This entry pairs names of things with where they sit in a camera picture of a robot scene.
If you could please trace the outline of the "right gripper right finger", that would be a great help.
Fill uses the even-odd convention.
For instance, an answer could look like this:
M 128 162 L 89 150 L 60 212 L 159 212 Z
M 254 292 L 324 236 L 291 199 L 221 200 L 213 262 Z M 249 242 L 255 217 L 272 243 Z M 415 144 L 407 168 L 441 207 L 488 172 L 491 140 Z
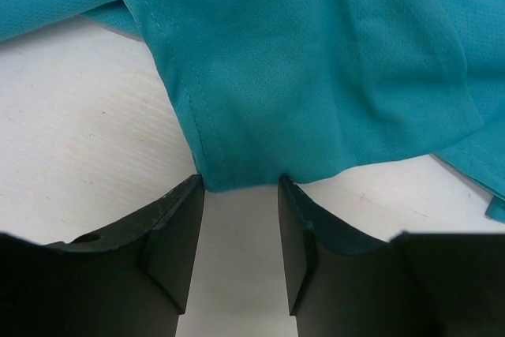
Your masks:
M 278 187 L 289 311 L 300 336 L 501 336 L 504 236 L 374 238 Z

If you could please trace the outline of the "teal t shirt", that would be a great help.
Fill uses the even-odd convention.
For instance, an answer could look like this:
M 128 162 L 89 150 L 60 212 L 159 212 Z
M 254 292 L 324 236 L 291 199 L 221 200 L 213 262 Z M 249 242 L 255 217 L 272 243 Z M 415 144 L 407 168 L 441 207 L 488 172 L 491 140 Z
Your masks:
M 504 219 L 504 0 L 1 0 L 147 44 L 213 192 L 437 155 Z

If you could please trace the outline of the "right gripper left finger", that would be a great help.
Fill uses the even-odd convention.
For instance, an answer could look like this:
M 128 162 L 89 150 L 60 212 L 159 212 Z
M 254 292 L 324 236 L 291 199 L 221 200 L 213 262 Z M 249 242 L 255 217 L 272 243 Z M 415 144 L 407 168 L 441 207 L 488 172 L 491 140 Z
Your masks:
M 192 175 L 69 243 L 37 245 L 2 234 L 2 335 L 175 335 L 203 208 L 203 180 Z

